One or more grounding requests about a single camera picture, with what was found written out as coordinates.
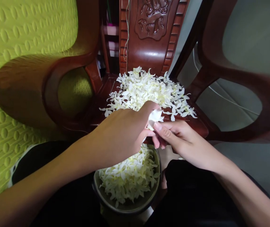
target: forearm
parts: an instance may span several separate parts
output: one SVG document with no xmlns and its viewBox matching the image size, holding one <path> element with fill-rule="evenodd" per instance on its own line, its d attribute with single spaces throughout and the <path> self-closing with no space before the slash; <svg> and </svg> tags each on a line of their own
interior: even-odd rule
<svg viewBox="0 0 270 227">
<path fill-rule="evenodd" d="M 28 224 L 62 186 L 79 177 L 65 153 L 0 194 L 0 226 Z"/>
<path fill-rule="evenodd" d="M 235 164 L 216 175 L 249 226 L 270 226 L 270 199 Z"/>
</svg>

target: fingernail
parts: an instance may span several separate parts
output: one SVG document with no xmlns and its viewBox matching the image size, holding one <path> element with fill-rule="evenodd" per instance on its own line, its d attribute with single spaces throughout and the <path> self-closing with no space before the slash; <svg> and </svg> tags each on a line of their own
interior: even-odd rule
<svg viewBox="0 0 270 227">
<path fill-rule="evenodd" d="M 160 131 L 162 129 L 162 125 L 156 121 L 154 123 L 154 129 L 156 129 L 157 131 Z"/>
<path fill-rule="evenodd" d="M 148 132 L 148 135 L 147 136 L 155 136 L 156 134 L 152 131 Z"/>
</svg>

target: wooden chair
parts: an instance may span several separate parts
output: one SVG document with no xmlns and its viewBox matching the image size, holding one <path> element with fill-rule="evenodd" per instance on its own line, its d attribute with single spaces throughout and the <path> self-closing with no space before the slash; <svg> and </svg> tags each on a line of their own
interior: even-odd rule
<svg viewBox="0 0 270 227">
<path fill-rule="evenodd" d="M 270 75 L 248 72 L 237 67 L 224 57 L 222 51 L 224 30 L 236 2 L 237 0 L 204 0 L 202 2 L 188 39 L 170 74 L 170 78 L 176 81 L 198 41 L 202 69 L 186 89 L 187 93 L 191 93 L 189 104 L 195 107 L 198 118 L 194 119 L 191 116 L 181 118 L 177 115 L 176 120 L 187 120 L 188 124 L 207 140 L 268 143 L 270 142 Z M 152 68 L 151 73 L 162 76 L 170 68 L 188 1 L 171 2 L 171 5 L 167 7 L 167 14 L 164 15 L 159 11 L 156 12 L 157 10 L 149 5 L 150 1 L 142 1 L 142 3 L 132 1 L 125 61 L 123 51 L 127 40 L 127 3 L 127 0 L 120 0 L 120 72 L 124 73 L 140 65 L 145 70 Z M 161 22 L 165 23 L 163 27 L 159 23 L 162 16 Z M 104 78 L 103 86 L 95 97 L 90 111 L 87 112 L 87 119 L 90 119 L 87 123 L 89 130 L 104 119 L 103 113 L 98 108 L 105 107 L 109 93 L 117 90 L 119 83 L 116 82 L 116 78 L 117 75 L 113 74 Z M 199 95 L 219 78 L 246 86 L 260 98 L 263 109 L 251 125 L 235 131 L 220 131 L 196 105 Z M 169 116 L 164 116 L 165 120 L 170 120 Z"/>
<path fill-rule="evenodd" d="M 129 13 L 128 0 L 120 0 L 120 73 L 131 71 L 138 66 L 146 71 L 151 68 L 151 73 L 158 76 L 163 76 L 169 70 L 188 2 L 188 0 L 164 1 L 163 5 L 152 6 L 150 1 L 131 1 L 129 41 L 125 48 L 128 37 L 126 22 L 126 16 Z M 86 122 L 87 131 L 93 130 L 104 120 L 104 114 L 99 108 L 104 108 L 108 104 L 106 100 L 111 92 L 118 91 L 117 86 L 120 84 L 116 82 L 116 79 L 117 75 L 114 74 L 108 74 L 103 79 L 100 92 L 94 97 L 89 111 L 86 112 L 85 118 L 89 119 Z M 206 115 L 195 103 L 190 105 L 195 107 L 198 118 L 194 119 L 191 116 L 182 118 L 177 115 L 176 120 L 188 120 L 191 127 L 206 137 L 209 128 L 217 127 L 207 120 Z M 164 116 L 165 120 L 171 118 L 166 114 Z"/>
<path fill-rule="evenodd" d="M 171 75 L 177 76 L 180 73 L 196 41 L 198 41 L 198 56 L 202 68 L 186 89 L 186 92 L 191 93 L 192 102 L 196 102 L 199 95 L 219 78 L 251 89 L 262 102 L 262 111 L 252 124 L 235 131 L 220 131 L 217 127 L 208 127 L 206 139 L 225 142 L 251 141 L 269 143 L 270 75 L 249 72 L 232 64 L 226 59 L 222 50 L 225 27 L 236 3 L 237 0 L 214 0 L 213 3 L 211 1 L 202 2 L 201 9 L 202 7 L 208 8 L 212 4 L 209 15 L 207 13 L 200 14 L 201 11 L 199 11 Z"/>
<path fill-rule="evenodd" d="M 63 76 L 79 67 L 85 67 L 95 94 L 102 85 L 96 62 L 99 3 L 77 0 L 77 10 L 78 34 L 70 49 L 18 57 L 0 69 L 0 107 L 19 122 L 41 129 L 82 129 L 60 107 L 58 88 Z"/>
</svg>

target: green textured fabric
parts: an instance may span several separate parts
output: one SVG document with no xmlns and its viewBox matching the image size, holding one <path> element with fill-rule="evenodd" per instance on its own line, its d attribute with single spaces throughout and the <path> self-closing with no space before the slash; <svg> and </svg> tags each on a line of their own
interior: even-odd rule
<svg viewBox="0 0 270 227">
<path fill-rule="evenodd" d="M 71 70 L 60 81 L 58 99 L 62 110 L 69 117 L 82 111 L 92 95 L 91 81 L 82 67 Z"/>
<path fill-rule="evenodd" d="M 75 0 L 0 0 L 0 68 L 18 56 L 67 50 L 75 42 L 77 30 Z M 75 87 L 73 82 L 66 83 L 71 93 L 65 93 L 62 86 L 65 98 L 74 91 L 79 94 L 80 89 L 89 93 L 87 79 L 78 79 Z M 63 107 L 73 109 L 71 104 Z M 17 122 L 0 109 L 0 192 L 7 187 L 11 166 L 28 146 L 47 139 L 41 131 Z"/>
</svg>

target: person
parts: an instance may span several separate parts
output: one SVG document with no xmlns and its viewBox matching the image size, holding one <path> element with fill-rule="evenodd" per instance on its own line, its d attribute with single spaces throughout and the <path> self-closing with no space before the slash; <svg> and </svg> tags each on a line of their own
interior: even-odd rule
<svg viewBox="0 0 270 227">
<path fill-rule="evenodd" d="M 0 194 L 0 226 L 106 226 L 92 175 L 137 153 L 147 136 L 156 148 L 168 142 L 185 160 L 168 164 L 167 194 L 146 226 L 270 226 L 270 199 L 260 186 L 186 122 L 145 129 L 157 108 L 148 101 L 138 112 L 117 110 L 73 144 L 32 148 L 13 174 L 14 185 Z"/>
</svg>

